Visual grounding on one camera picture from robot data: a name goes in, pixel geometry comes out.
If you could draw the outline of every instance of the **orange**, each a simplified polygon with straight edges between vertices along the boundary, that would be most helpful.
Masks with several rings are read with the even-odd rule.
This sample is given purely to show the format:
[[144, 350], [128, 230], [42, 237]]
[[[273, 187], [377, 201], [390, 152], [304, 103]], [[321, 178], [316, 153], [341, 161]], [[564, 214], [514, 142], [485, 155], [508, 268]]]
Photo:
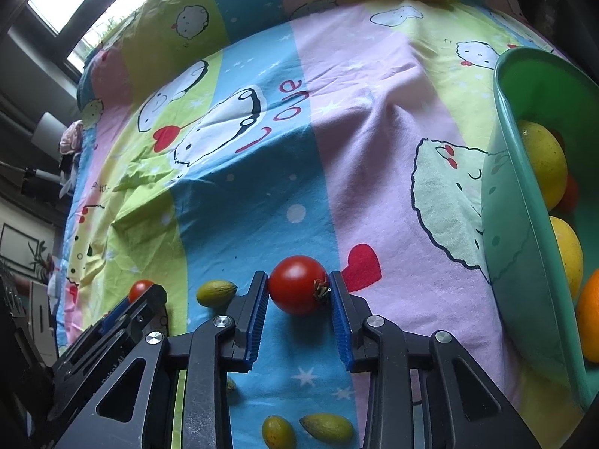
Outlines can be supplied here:
[[582, 354], [589, 361], [599, 363], [599, 269], [582, 289], [576, 305], [576, 322]]

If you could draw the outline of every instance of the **bed sheet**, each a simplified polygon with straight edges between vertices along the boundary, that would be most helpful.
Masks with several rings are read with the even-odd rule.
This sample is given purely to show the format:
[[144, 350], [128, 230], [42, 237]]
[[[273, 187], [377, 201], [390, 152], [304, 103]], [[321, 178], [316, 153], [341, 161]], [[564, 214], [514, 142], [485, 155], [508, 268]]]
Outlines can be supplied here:
[[[404, 330], [453, 332], [514, 403], [538, 400], [549, 385], [520, 383], [490, 289], [481, 238], [501, 232], [481, 228], [480, 178], [498, 56], [554, 49], [484, 0], [239, 1], [149, 0], [91, 56], [59, 343], [140, 278], [165, 286], [176, 334], [214, 315], [195, 299], [206, 280], [243, 294], [307, 254]], [[298, 424], [311, 412], [364, 429], [367, 378], [322, 313], [270, 303], [253, 371], [232, 377], [236, 445], [262, 447], [273, 413], [300, 447], [322, 446]]]

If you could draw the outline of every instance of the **yellow fruit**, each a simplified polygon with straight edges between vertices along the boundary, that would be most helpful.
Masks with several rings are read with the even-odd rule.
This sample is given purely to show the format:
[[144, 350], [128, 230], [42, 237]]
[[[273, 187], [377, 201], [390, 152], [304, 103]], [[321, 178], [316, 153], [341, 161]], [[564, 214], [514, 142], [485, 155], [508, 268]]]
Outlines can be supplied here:
[[271, 415], [262, 424], [262, 439], [268, 449], [295, 449], [295, 432], [289, 422]]
[[232, 282], [209, 280], [200, 286], [195, 298], [204, 307], [220, 307], [235, 297], [236, 292], [237, 287]]
[[570, 296], [575, 299], [582, 282], [582, 248], [574, 230], [565, 221], [549, 216], [555, 239], [558, 241], [559, 254], [564, 264], [565, 277], [568, 279]]
[[353, 437], [352, 423], [340, 415], [306, 415], [299, 423], [314, 439], [328, 444], [345, 444]]
[[550, 211], [561, 201], [568, 181], [564, 151], [551, 132], [538, 123], [519, 119], [518, 129], [545, 206]]
[[582, 354], [599, 363], [599, 269], [586, 281], [576, 305], [576, 322]]

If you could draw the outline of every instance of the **small green fruit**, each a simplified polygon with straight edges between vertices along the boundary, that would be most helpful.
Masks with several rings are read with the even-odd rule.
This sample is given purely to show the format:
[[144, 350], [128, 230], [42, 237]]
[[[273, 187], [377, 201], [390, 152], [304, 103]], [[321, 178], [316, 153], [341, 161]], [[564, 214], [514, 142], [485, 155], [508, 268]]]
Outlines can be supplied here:
[[327, 444], [344, 444], [353, 437], [352, 423], [340, 415], [306, 415], [299, 423], [313, 438]]
[[295, 432], [289, 422], [271, 415], [262, 424], [262, 439], [268, 449], [295, 449]]
[[235, 381], [230, 376], [227, 376], [227, 378], [226, 378], [226, 392], [227, 393], [231, 393], [235, 389], [237, 389], [237, 385], [235, 384]]
[[235, 293], [237, 287], [234, 283], [227, 280], [209, 280], [195, 294], [195, 298], [200, 305], [204, 307], [220, 307], [229, 302]]

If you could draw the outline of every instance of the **silver bolt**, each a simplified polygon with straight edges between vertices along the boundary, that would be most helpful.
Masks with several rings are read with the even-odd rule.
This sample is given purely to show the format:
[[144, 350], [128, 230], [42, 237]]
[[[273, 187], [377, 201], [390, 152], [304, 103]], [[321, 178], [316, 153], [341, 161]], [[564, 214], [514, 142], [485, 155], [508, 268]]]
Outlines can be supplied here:
[[446, 344], [450, 342], [453, 338], [451, 337], [451, 334], [449, 334], [447, 331], [438, 331], [435, 334], [435, 339], [439, 342]]
[[231, 323], [231, 318], [228, 315], [217, 315], [212, 323], [216, 327], [227, 327]]
[[371, 315], [366, 322], [372, 327], [381, 327], [384, 324], [384, 319], [379, 315]]
[[148, 344], [158, 344], [163, 338], [161, 332], [152, 331], [146, 336], [146, 343]]

